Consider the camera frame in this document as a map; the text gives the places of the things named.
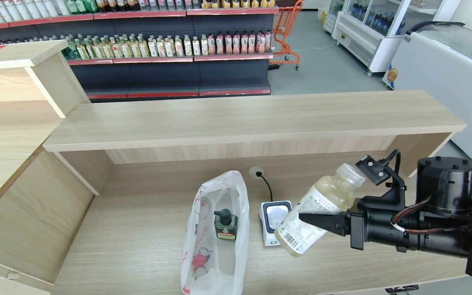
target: soap dispenser bottle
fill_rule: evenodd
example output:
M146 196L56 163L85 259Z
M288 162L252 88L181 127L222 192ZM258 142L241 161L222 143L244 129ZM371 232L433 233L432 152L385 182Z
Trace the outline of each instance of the soap dispenser bottle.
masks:
M238 217L229 209L214 211L214 227L219 239L236 240Z

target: wooden countertop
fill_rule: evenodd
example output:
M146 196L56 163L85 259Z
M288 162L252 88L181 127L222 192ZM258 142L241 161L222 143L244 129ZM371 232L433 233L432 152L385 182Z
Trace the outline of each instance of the wooden countertop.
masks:
M33 67L67 45L66 40L5 45L0 49L0 69Z
M82 104L48 151L444 133L465 123L423 91Z
M46 100L0 102L0 196L61 120Z
M375 159L385 152L370 152ZM258 209L269 198L251 166L264 168L274 200L298 202L321 176L364 152L245 159L214 159L116 166L102 195L94 198L52 295L181 294L180 265L185 226L198 187L227 170L239 170L250 202L250 246L244 295L307 295L401 286L464 276L466 260L365 243L350 248L349 237L326 234L294 258L281 247L264 247ZM414 183L405 179L408 205ZM365 183L356 196L387 190Z

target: chest freezer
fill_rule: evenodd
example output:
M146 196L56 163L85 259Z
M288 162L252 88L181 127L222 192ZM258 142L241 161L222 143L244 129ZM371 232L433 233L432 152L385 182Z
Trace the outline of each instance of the chest freezer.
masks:
M422 89L467 123L451 140L472 158L472 30L463 23L427 22L407 32L383 81Z

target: wooden panel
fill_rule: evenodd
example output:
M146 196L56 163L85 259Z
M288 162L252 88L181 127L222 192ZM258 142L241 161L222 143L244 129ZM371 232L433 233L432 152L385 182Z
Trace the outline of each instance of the wooden panel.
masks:
M250 246L244 295L307 295L380 288L464 275L466 260L425 252L396 252L366 243L350 248L349 237L327 234L306 254L293 258L281 247L265 247L258 218L268 189L249 176L264 168L275 200L298 202L321 176L366 153L296 155L246 159L125 164L114 168L104 193L94 198L67 255L53 295L178 294L184 229L198 187L227 170L239 170L250 202ZM369 152L375 159L385 152ZM414 202L414 184L408 202ZM387 188L364 184L356 196Z
M323 138L319 140L290 140L275 142L249 142L142 149L108 150L114 164L189 161L195 159L232 159L322 153L345 153L386 150L395 136L369 136L359 138Z
M35 289L43 290L46 292L52 291L52 287L53 287L52 284L48 284L46 282L37 280L35 278L23 275L22 273L18 273L2 265L0 265L0 277L8 278L8 279L12 278L12 280L14 280L15 282L18 282L20 284L25 284L27 286L33 287Z
M0 264L54 283L92 198L43 151L0 199Z
M107 183L112 163L105 151L54 153L94 194L99 195Z
M0 102L0 196L60 122L47 101Z
M0 278L0 295L49 295L49 292Z
M68 45L66 40L9 44L0 49L0 69L38 65Z
M456 132L465 123L418 90L81 104L51 152Z
M400 174L412 177L416 173L418 160L436 154L452 136L453 133L401 135L395 138L387 151L401 151Z
M23 68L0 70L0 102L46 100Z
M35 67L25 70L60 118L81 103L90 103L61 53L54 54Z

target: barcode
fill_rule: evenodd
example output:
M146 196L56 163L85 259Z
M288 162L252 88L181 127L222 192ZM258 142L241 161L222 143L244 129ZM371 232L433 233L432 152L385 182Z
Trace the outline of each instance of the barcode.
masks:
M294 239L294 237L292 237L289 233L285 234L285 241L287 241L287 243L289 243L290 247L293 249L298 246L296 239Z

